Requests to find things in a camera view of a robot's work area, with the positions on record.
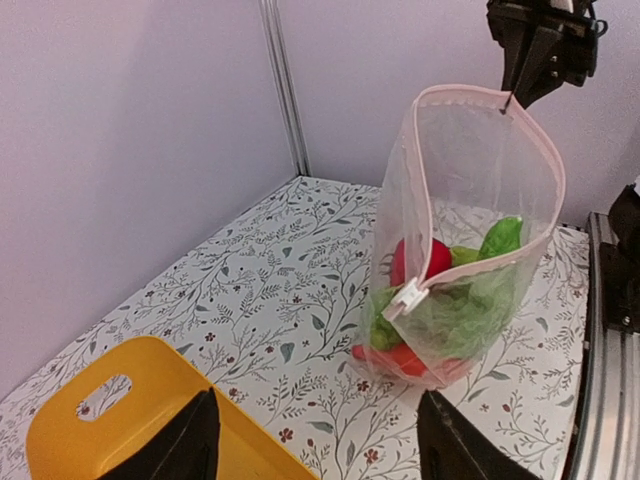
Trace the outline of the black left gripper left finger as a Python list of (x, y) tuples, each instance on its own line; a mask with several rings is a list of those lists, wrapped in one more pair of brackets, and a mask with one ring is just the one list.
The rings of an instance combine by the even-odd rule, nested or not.
[(137, 389), (95, 420), (98, 479), (215, 479), (220, 410), (213, 388), (146, 399)]

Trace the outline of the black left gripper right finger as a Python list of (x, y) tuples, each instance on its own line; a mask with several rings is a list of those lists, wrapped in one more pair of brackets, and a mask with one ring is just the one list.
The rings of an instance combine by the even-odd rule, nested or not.
[(536, 476), (503, 454), (441, 393), (417, 408), (420, 473), (425, 480), (527, 480)]

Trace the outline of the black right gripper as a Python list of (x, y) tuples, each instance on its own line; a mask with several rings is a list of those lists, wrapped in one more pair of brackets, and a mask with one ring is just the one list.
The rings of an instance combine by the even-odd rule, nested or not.
[(489, 1), (487, 21), (503, 49), (501, 89), (523, 108), (565, 83), (583, 86), (608, 32), (592, 1)]

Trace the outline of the orange carrot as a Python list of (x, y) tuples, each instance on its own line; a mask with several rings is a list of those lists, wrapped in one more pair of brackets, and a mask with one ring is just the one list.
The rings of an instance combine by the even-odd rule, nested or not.
[[(409, 280), (403, 239), (390, 255), (389, 267), (389, 285), (384, 289), (396, 287), (396, 296)], [(389, 351), (373, 348), (371, 319), (365, 339), (352, 346), (351, 354), (358, 361), (412, 380), (433, 374), (451, 381), (509, 324), (523, 296), (520, 282), (519, 266), (514, 264), (436, 284), (409, 314), (398, 316), (395, 322), (388, 320), (402, 337), (401, 344)]]

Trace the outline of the clear zip top bag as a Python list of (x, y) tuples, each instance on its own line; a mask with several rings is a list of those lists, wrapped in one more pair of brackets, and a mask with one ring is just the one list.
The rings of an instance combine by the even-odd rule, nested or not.
[[(384, 310), (395, 322), (436, 284), (517, 264), (523, 296), (562, 209), (566, 176), (545, 131), (507, 92), (471, 85), (422, 91), (406, 111), (389, 155), (375, 213), (370, 281), (360, 343), (372, 319), (371, 297), (389, 285), (389, 261), (405, 241), (405, 287)], [(373, 366), (371, 372), (428, 389), (451, 381), (412, 380)]]

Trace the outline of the green grape bunch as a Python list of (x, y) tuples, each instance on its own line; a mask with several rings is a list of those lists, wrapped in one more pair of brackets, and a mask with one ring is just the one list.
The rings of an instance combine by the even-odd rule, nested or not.
[(383, 315), (397, 291), (396, 287), (391, 287), (377, 291), (371, 297), (370, 345), (379, 351), (392, 350), (402, 343), (402, 337)]

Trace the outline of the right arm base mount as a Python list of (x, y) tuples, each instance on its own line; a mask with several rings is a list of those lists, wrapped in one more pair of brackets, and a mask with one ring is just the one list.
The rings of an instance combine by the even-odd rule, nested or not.
[(639, 181), (624, 187), (607, 220), (615, 240), (599, 249), (603, 321), (608, 328), (639, 333)]

